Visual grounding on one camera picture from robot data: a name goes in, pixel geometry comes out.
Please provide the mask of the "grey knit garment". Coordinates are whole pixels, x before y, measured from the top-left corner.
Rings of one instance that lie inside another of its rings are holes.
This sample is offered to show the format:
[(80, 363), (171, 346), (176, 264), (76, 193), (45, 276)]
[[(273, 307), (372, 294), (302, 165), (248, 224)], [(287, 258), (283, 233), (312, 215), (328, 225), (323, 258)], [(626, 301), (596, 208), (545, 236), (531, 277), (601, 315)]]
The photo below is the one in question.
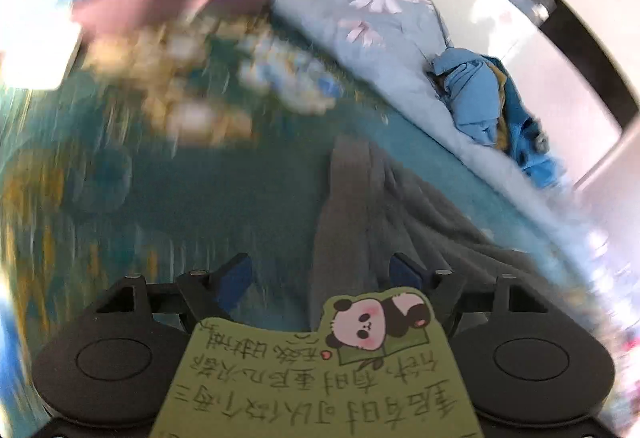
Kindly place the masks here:
[(309, 273), (311, 328), (320, 325), (331, 297), (386, 289), (390, 258), (397, 253), (423, 269), (451, 270), (483, 287), (509, 273), (566, 313), (573, 310), (532, 258), (492, 242), (440, 191), (375, 143), (337, 137), (329, 183)]

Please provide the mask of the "blue bundled clothes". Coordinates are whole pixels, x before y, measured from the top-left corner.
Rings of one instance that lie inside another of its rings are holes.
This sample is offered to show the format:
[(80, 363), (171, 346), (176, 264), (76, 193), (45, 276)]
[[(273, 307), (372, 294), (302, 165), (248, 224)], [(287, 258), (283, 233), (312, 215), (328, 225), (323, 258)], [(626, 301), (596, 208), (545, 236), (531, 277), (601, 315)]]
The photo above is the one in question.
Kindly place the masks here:
[(561, 166), (552, 157), (547, 133), (525, 108), (499, 59), (449, 47), (427, 74), (460, 132), (503, 152), (539, 188), (560, 180)]

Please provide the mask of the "green panda sticky note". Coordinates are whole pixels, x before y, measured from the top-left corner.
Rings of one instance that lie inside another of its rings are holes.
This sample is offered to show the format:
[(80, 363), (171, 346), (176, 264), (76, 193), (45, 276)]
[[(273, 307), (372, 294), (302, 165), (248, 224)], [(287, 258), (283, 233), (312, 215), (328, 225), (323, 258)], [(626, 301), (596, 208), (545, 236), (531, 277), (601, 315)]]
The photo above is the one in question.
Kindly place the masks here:
[(198, 322), (154, 437), (482, 436), (444, 330), (412, 288), (326, 302), (311, 333)]

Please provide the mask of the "teal floral bedspread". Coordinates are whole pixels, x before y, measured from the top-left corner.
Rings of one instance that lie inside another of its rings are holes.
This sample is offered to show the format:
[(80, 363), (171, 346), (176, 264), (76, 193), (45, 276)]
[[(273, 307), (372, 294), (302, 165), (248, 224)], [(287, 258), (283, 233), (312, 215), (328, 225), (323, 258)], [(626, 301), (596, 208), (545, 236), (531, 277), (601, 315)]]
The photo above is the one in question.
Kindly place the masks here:
[(562, 307), (592, 327), (597, 306), (585, 239), (570, 221), (540, 228), (333, 61), (337, 103), (299, 115), (236, 80), (242, 54), (210, 43), (192, 73), (198, 97), (250, 114), (251, 139), (182, 146), (162, 134), (141, 93), (76, 66), (56, 91), (1, 92), (1, 432), (45, 420), (28, 369), (67, 321), (129, 273), (167, 282), (246, 253), (254, 282), (236, 313), (303, 330), (317, 219), (338, 136), (375, 143), (431, 183), (492, 242), (528, 255)]

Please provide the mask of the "pink pillow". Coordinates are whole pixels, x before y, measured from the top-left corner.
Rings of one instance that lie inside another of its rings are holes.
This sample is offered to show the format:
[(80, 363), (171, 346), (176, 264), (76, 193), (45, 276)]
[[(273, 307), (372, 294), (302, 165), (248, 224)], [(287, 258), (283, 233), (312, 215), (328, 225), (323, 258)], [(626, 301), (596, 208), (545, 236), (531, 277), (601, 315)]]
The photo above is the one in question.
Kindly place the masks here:
[(78, 24), (87, 38), (123, 35), (194, 17), (238, 16), (258, 12), (267, 0), (1, 0), (1, 28), (36, 21)]

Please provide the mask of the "white black glossy wardrobe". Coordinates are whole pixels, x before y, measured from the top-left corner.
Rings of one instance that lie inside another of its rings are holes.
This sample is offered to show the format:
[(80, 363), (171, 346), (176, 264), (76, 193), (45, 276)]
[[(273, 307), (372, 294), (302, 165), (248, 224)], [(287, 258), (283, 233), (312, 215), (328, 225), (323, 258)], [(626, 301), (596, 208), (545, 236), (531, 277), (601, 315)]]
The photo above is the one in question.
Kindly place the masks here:
[(454, 45), (500, 59), (572, 183), (639, 196), (639, 0), (432, 0)]

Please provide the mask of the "light blue floral quilt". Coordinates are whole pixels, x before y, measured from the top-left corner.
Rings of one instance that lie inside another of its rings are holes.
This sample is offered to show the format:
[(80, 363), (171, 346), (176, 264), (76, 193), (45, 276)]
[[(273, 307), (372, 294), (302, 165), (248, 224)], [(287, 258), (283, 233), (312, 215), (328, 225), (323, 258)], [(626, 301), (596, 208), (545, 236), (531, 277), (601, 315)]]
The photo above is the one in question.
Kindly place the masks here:
[(434, 186), (499, 247), (520, 249), (570, 307), (637, 319), (561, 187), (538, 189), (502, 152), (460, 132), (427, 74), (448, 47), (431, 0), (274, 0), (276, 15), (371, 85), (409, 126), (393, 160)]

